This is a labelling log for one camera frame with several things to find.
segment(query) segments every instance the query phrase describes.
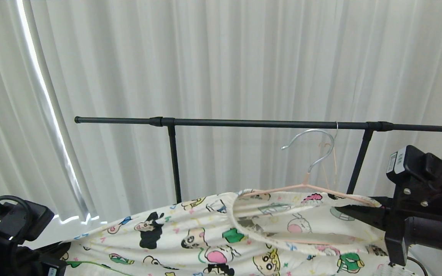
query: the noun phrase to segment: clothing rack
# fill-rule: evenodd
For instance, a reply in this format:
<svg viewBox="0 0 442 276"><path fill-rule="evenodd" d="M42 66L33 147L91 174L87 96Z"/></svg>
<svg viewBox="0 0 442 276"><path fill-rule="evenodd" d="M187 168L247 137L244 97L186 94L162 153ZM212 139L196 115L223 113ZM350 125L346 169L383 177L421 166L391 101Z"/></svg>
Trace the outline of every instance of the clothing rack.
<svg viewBox="0 0 442 276"><path fill-rule="evenodd" d="M439 131L442 126L393 124L390 122L307 122L307 121L262 121L262 120L218 120L218 119L178 119L172 117L151 118L102 118L79 117L74 118L76 123L103 123L103 124L139 124L155 127L167 127L170 137L170 152L172 154L173 180L177 203L182 202L180 190L180 174L178 171L177 142L175 126L211 126L211 127L256 127L256 128L319 128L319 129L355 129L364 130L363 141L359 148L358 157L354 165L347 193L353 194L358 176L363 166L364 157L374 131Z"/></svg>

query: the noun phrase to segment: white label sticker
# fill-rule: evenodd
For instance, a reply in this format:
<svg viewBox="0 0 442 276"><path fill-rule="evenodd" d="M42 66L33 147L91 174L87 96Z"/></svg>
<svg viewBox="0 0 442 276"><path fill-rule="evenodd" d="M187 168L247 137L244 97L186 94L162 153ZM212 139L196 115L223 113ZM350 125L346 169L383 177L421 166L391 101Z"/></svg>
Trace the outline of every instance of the white label sticker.
<svg viewBox="0 0 442 276"><path fill-rule="evenodd" d="M407 147L403 147L397 152L397 160L395 161L395 169L394 169L396 174L399 174L402 171L405 171L404 158L405 158L405 151L406 150L407 150Z"/></svg>
<svg viewBox="0 0 442 276"><path fill-rule="evenodd" d="M58 274L58 270L51 267L49 268L49 273L47 274L47 276L56 276Z"/></svg>
<svg viewBox="0 0 442 276"><path fill-rule="evenodd" d="M393 171L393 165L395 165L395 160L397 159L398 151L395 151L390 155L390 159L388 160L388 167L386 168L386 173Z"/></svg>

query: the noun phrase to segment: white curtain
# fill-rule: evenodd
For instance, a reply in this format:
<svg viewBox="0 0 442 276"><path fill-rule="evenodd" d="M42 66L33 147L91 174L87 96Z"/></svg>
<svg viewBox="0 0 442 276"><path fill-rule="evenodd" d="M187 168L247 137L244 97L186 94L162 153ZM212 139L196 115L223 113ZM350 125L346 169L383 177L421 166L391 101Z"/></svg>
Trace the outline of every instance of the white curtain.
<svg viewBox="0 0 442 276"><path fill-rule="evenodd" d="M16 2L0 2L0 196L86 218L65 149L32 64Z"/></svg>
<svg viewBox="0 0 442 276"><path fill-rule="evenodd" d="M442 1L34 1L26 13L101 220L175 202L167 130L76 115L442 125ZM183 199L300 183L325 142L279 150L300 131L177 127ZM346 190L362 134L339 130L332 189ZM356 193L391 195L388 156L409 144L442 156L442 133L375 133ZM322 166L312 175L326 187Z"/></svg>

